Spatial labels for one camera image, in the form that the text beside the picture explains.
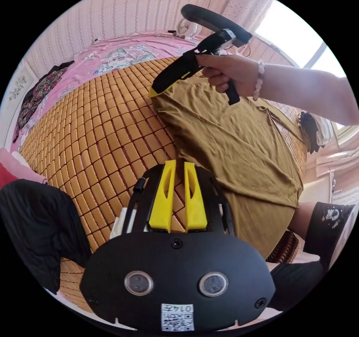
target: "bed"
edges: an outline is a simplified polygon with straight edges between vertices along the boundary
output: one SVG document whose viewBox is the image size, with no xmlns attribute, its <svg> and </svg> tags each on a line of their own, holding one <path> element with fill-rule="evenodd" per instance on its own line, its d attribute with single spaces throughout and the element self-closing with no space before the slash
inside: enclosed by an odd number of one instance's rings
<svg viewBox="0 0 359 337">
<path fill-rule="evenodd" d="M 176 157 L 167 127 L 147 96 L 157 74 L 196 44 L 174 39 L 163 32 L 136 34 L 77 55 L 12 146 L 33 170 L 48 177 L 50 185 L 73 198 L 93 252 L 108 241 L 136 179 L 155 164 Z M 275 107 L 296 121 L 295 108 Z M 281 126 L 278 129 L 303 177 L 306 146 Z M 183 197 L 183 185 L 176 181 L 172 230 L 177 232 L 184 231 Z M 281 243 L 290 239 L 294 236 L 289 233 Z M 293 259 L 298 244 L 292 241 L 291 246 Z M 274 255 L 281 249 L 279 244 Z M 79 290 L 82 273 L 74 262 L 63 259 L 60 291 L 91 312 Z"/>
</svg>

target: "bamboo mat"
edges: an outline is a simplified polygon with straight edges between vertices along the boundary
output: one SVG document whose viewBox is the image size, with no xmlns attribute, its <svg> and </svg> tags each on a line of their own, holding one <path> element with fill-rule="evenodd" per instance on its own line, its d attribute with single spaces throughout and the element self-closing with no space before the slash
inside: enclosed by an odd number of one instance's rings
<svg viewBox="0 0 359 337">
<path fill-rule="evenodd" d="M 109 240 L 136 180 L 176 157 L 170 134 L 147 96 L 153 79 L 174 60 L 114 70 L 74 89 L 37 123 L 20 150 L 33 170 L 73 198 L 93 252 Z M 295 121 L 297 109 L 276 107 Z M 278 128 L 303 176 L 306 147 Z M 183 232 L 184 188 L 179 179 L 175 185 L 172 230 Z M 60 291 L 92 312 L 79 290 L 82 273 L 77 264 L 62 259 Z"/>
</svg>

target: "pink bedsheet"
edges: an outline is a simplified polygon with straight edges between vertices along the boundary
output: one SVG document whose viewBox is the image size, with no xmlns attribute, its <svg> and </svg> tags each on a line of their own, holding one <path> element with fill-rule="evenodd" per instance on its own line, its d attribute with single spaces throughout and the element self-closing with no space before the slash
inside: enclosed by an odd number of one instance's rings
<svg viewBox="0 0 359 337">
<path fill-rule="evenodd" d="M 167 32 L 135 33 L 100 42 L 74 57 L 61 81 L 41 102 L 30 121 L 20 130 L 10 152 L 19 151 L 35 124 L 65 95 L 96 76 L 143 61 L 180 56 L 193 49 L 198 40 L 184 40 Z"/>
</svg>

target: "qr code sticker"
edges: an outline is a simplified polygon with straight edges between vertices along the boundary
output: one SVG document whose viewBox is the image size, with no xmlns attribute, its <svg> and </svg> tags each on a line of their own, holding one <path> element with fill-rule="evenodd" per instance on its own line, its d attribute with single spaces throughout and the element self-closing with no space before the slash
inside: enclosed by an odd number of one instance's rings
<svg viewBox="0 0 359 337">
<path fill-rule="evenodd" d="M 161 305 L 162 331 L 194 331 L 192 304 Z"/>
</svg>

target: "hand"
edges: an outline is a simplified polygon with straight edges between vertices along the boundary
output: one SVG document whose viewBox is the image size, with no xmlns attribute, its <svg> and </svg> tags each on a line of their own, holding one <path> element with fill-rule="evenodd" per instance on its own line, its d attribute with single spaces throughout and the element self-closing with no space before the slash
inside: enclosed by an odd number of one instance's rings
<svg viewBox="0 0 359 337">
<path fill-rule="evenodd" d="M 197 55 L 197 62 L 205 67 L 202 74 L 219 93 L 228 89 L 232 79 L 239 96 L 253 96 L 258 78 L 258 62 L 241 55 Z"/>
</svg>

